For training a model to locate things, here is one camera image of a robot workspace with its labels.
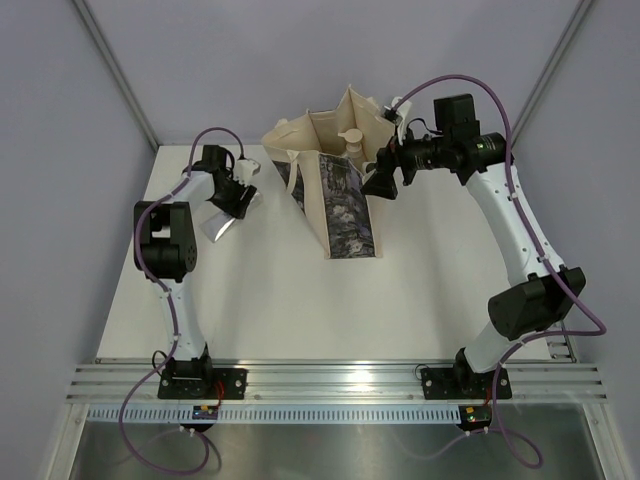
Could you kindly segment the silver squeeze tube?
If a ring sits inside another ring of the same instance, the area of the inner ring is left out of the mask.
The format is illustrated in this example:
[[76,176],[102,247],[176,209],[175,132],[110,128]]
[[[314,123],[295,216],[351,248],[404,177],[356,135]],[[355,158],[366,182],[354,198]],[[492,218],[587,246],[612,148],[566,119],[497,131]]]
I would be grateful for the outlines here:
[[[250,213],[255,210],[263,201],[263,195],[257,191],[251,198],[245,216],[243,220],[246,220]],[[218,242],[222,236],[227,233],[232,227],[241,222],[241,219],[236,219],[230,214],[223,211],[219,211],[211,218],[200,224],[200,230],[204,233],[206,238],[211,243]]]

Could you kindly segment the cream canvas tote bag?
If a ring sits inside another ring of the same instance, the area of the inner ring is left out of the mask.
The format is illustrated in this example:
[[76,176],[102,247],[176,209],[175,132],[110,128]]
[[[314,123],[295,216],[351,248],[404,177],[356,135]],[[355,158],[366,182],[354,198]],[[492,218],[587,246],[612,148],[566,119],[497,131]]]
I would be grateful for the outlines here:
[[[345,153],[339,133],[362,131],[360,167]],[[394,133],[377,102],[349,86],[337,107],[281,119],[261,139],[269,159],[318,238],[327,259],[380,258],[381,209],[362,194],[365,168]]]

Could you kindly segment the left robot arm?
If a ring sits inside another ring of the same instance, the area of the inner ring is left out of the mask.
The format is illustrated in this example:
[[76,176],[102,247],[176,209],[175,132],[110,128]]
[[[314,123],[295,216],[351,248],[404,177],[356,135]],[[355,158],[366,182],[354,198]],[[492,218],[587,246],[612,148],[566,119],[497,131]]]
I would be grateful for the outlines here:
[[158,396],[165,400],[241,400],[246,370],[214,364],[197,319],[192,273],[198,260],[194,213],[204,204],[217,214],[204,225],[217,241],[245,218],[260,195],[253,185],[258,162],[235,157],[226,148],[206,145],[199,161],[183,170],[179,182],[156,201],[134,207],[134,263],[152,282],[159,298],[169,351],[153,370]]

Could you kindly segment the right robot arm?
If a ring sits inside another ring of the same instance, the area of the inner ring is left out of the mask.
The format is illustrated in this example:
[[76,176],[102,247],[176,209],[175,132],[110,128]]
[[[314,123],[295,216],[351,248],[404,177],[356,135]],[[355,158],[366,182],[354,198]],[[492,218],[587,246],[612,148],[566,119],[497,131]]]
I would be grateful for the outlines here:
[[511,395],[508,377],[499,365],[504,353],[526,336],[546,332],[562,321],[573,305],[572,297],[585,287],[585,275],[579,267],[566,267],[535,219],[522,220],[530,207],[508,142],[498,132],[481,132],[471,95],[435,100],[436,128],[420,139],[410,132],[403,104],[397,98],[383,111],[396,130],[367,166],[363,194],[395,199],[397,171],[404,185],[410,185],[421,170],[450,171],[484,214],[509,282],[507,290],[489,299],[488,324],[458,351],[452,366],[421,369],[424,396],[506,399]]

